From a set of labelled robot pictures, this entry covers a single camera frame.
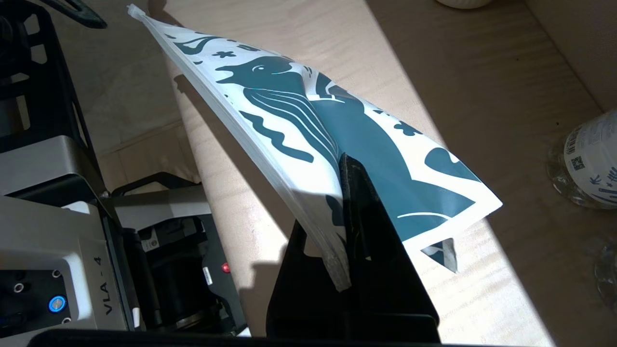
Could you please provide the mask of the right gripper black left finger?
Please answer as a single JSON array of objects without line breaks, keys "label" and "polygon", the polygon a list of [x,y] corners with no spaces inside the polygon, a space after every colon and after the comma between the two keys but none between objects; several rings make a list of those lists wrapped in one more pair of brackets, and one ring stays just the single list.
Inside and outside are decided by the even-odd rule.
[{"label": "right gripper black left finger", "polygon": [[321,258],[306,255],[295,222],[267,309],[268,338],[352,338],[353,289],[335,288]]}]

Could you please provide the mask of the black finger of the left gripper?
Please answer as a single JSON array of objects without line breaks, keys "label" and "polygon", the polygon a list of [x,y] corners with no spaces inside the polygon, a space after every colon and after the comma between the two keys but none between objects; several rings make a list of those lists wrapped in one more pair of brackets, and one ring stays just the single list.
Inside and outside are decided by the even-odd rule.
[{"label": "black finger of the left gripper", "polygon": [[82,0],[42,0],[42,3],[92,29],[107,28],[106,21]]}]

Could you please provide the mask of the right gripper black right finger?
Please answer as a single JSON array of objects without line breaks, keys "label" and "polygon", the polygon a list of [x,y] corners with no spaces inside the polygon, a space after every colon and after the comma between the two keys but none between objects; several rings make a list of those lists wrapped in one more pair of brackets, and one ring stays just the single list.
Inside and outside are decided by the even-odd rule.
[{"label": "right gripper black right finger", "polygon": [[366,169],[347,154],[339,169],[353,334],[438,338],[439,315]]}]

